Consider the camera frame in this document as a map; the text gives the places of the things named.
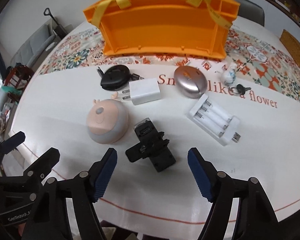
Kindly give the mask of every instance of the white usb charger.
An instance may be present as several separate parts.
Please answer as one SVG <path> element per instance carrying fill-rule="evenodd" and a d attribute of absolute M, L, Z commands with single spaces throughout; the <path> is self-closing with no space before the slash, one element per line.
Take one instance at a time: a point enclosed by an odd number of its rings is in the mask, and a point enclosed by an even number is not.
<path fill-rule="evenodd" d="M 123 94 L 130 93 L 122 99 L 131 98 L 134 105 L 161 99 L 157 78 L 140 79 L 129 82 L 129 90 L 122 91 Z"/>

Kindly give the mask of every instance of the red line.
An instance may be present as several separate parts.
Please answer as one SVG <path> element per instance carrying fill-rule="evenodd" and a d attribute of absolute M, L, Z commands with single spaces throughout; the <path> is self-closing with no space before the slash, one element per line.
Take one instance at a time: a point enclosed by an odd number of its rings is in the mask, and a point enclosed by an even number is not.
<path fill-rule="evenodd" d="M 38 156 L 36 154 L 34 154 L 24 143 L 22 143 L 34 156 L 36 156 L 38 158 Z M 63 176 L 61 176 L 58 172 L 56 172 L 54 169 L 52 169 L 56 174 L 58 174 L 58 176 L 60 176 L 61 178 L 63 179 L 66 179 L 64 178 Z M 134 213 L 134 214 L 138 214 L 138 215 L 143 215 L 143 216 L 146 216 L 146 217 L 150 217 L 150 218 L 154 218 L 154 219 L 160 219 L 160 220 L 165 220 L 165 221 L 171 221 L 171 222 L 177 222 L 177 223 L 182 223 L 182 224 L 188 224 L 188 225 L 203 225 L 205 222 L 188 222 L 188 221 L 182 221 L 182 220 L 176 220 L 176 219 L 170 219 L 170 218 L 163 218 L 163 217 L 157 217 L 157 216 L 153 216 L 153 215 L 149 215 L 149 214 L 145 214 L 145 213 L 142 213 L 142 212 L 139 212 L 139 211 L 134 211 L 134 210 L 131 210 L 131 209 L 127 209 L 127 208 L 124 208 L 124 207 L 121 207 L 117 204 L 114 204 L 112 202 L 110 202 L 109 200 L 106 200 L 104 198 L 100 198 L 102 201 L 104 202 L 107 202 L 108 204 L 116 207 L 116 208 L 119 208 L 121 210 L 124 210 L 124 211 L 127 211 L 127 212 L 131 212 L 131 213 Z M 279 208 L 277 210 L 275 210 L 274 212 L 277 212 L 279 210 L 282 210 L 282 209 L 285 209 L 297 202 L 299 202 L 300 199 L 296 200 L 295 202 L 292 202 L 291 204 L 288 204 L 282 208 Z"/>
<path fill-rule="evenodd" d="M 150 218 L 155 218 L 155 219 L 160 219 L 160 220 L 165 220 L 165 221 L 171 221 L 171 222 L 177 222 L 177 223 L 182 223 L 182 224 L 188 224 L 188 225 L 203 225 L 205 223 L 205 222 L 188 222 L 188 221 L 182 221 L 182 220 L 176 220 L 176 219 L 170 219 L 170 218 L 163 218 L 163 217 L 148 215 L 148 214 L 145 214 L 145 213 L 142 213 L 142 212 L 139 212 L 139 211 L 134 211 L 134 210 L 131 210 L 131 209 L 123 208 L 123 207 L 118 206 L 117 204 L 114 204 L 114 203 L 112 203 L 109 200 L 106 200 L 104 198 L 100 198 L 100 199 L 103 200 L 104 202 L 109 203 L 110 205 L 115 206 L 116 208 L 122 209 L 124 211 L 131 212 L 131 213 L 134 213 L 134 214 L 150 217 Z"/>
<path fill-rule="evenodd" d="M 291 206 L 291 205 L 293 205 L 293 204 L 295 204 L 295 203 L 297 203 L 297 202 L 299 202 L 299 201 L 300 201 L 300 198 L 299 198 L 298 200 L 296 200 L 295 202 L 292 202 L 292 203 L 289 204 L 289 205 L 286 205 L 286 206 L 284 206 L 284 207 L 282 207 L 282 208 L 279 208 L 279 209 L 275 210 L 274 212 L 277 212 L 277 211 L 282 210 L 282 209 L 284 209 L 284 208 L 286 208 L 286 207 L 289 207 L 289 206 Z"/>

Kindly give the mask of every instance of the white wall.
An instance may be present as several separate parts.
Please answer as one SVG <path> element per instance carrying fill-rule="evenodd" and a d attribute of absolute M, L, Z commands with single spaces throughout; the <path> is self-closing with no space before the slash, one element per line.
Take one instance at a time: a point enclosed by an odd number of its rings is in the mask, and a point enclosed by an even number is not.
<path fill-rule="evenodd" d="M 77 27 L 85 20 L 83 10 L 99 0 L 13 0 L 0 26 L 0 43 L 13 56 L 20 46 L 47 20 L 49 7 L 63 26 Z"/>

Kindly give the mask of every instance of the metal spring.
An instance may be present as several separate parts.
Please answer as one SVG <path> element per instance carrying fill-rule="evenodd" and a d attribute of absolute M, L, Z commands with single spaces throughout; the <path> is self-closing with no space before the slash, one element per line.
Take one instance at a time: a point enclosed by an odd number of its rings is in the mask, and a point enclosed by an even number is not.
<path fill-rule="evenodd" d="M 202 117 L 202 114 L 200 114 L 199 112 L 196 112 L 196 113 L 195 113 L 195 116 L 201 118 L 201 117 Z"/>
<path fill-rule="evenodd" d="M 212 105 L 212 103 L 210 103 L 208 100 L 205 101 L 205 104 L 208 105 L 208 106 Z"/>
<path fill-rule="evenodd" d="M 207 112 L 207 111 L 208 111 L 208 108 L 206 108 L 205 106 L 202 105 L 202 106 L 200 107 L 200 110 L 203 110 L 203 111 Z"/>

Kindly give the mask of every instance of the table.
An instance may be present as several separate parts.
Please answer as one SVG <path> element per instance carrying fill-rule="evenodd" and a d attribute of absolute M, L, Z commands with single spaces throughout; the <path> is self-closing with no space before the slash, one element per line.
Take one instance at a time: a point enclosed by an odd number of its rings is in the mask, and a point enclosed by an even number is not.
<path fill-rule="evenodd" d="M 30 81 L 10 131 L 10 135 L 20 130 L 26 134 L 18 150 L 29 163 L 55 147 L 61 158 L 51 176 L 69 179 L 114 147 L 118 164 L 104 197 L 95 205 L 97 215 L 157 237 L 197 239 L 207 218 L 211 205 L 201 197 L 186 161 L 191 147 L 233 178 L 257 177 L 279 221 L 300 209 L 300 69 L 278 38 L 241 17 L 234 22 L 226 61 L 237 63 L 237 82 L 252 88 L 254 95 L 245 98 L 219 88 L 217 64 L 207 59 L 166 54 L 105 57 L 102 46 L 98 30 L 83 23 L 52 51 Z M 158 77 L 162 99 L 138 106 L 125 101 L 129 130 L 118 142 L 99 145 L 87 134 L 86 116 L 93 99 L 110 98 L 112 92 L 101 89 L 93 65 L 106 70 L 113 63 L 127 64 L 145 78 Z M 239 143 L 223 147 L 186 118 L 196 100 L 183 97 L 171 79 L 182 64 L 200 67 L 210 80 L 211 100 L 241 119 Z M 138 142 L 133 125 L 146 117 L 165 132 L 177 160 L 161 173 L 149 160 L 130 163 L 124 154 Z M 234 200 L 226 237 L 231 237 L 237 205 Z M 77 233 L 72 209 L 69 219 Z"/>

